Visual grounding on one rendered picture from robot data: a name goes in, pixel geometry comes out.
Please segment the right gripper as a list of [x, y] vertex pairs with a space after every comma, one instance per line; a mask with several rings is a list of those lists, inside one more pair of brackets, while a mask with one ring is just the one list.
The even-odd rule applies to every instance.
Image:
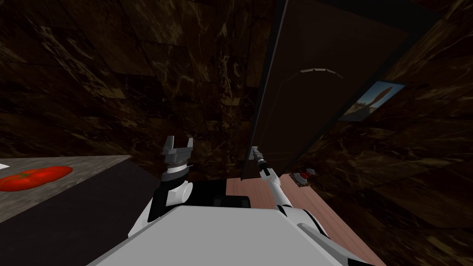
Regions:
[[266, 167], [267, 162], [264, 160], [263, 155], [259, 152], [257, 146], [252, 146], [249, 154], [249, 159], [256, 161], [259, 167]]

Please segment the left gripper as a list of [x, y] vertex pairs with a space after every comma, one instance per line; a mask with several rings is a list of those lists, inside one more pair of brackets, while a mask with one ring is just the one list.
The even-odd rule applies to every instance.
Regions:
[[187, 161], [191, 157], [193, 144], [194, 139], [189, 138], [187, 147], [173, 149], [174, 135], [167, 136], [163, 150], [163, 155], [165, 155], [165, 164], [181, 163], [183, 161]]

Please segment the red and grey round object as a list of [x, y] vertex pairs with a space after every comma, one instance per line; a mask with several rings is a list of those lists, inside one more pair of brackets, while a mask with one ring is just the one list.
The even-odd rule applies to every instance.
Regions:
[[309, 186], [308, 179], [317, 176], [318, 173], [315, 172], [314, 169], [307, 168], [303, 172], [292, 173], [291, 178], [299, 187], [307, 187]]

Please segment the dark brown door leaf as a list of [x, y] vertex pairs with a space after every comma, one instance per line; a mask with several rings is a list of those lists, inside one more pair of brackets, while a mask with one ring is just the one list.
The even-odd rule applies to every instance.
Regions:
[[[249, 146], [278, 173], [402, 44], [410, 0], [276, 0]], [[326, 68], [328, 72], [300, 73]]]

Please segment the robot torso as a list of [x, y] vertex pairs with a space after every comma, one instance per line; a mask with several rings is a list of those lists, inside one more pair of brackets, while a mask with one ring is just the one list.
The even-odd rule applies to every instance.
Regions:
[[87, 266], [322, 266], [322, 259], [279, 210], [236, 208], [223, 197], [214, 206], [170, 207]]

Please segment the red tomato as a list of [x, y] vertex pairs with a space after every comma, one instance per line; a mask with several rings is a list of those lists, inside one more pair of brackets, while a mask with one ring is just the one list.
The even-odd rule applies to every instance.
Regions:
[[15, 175], [0, 179], [0, 191], [17, 192], [55, 182], [72, 173], [73, 168], [68, 166], [54, 166], [40, 169], [30, 169]]

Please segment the blue picture on wall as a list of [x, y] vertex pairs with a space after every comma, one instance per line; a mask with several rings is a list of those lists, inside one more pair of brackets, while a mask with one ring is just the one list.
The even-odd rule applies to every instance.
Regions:
[[340, 118], [340, 121], [363, 121], [382, 104], [405, 87], [404, 84], [377, 81]]

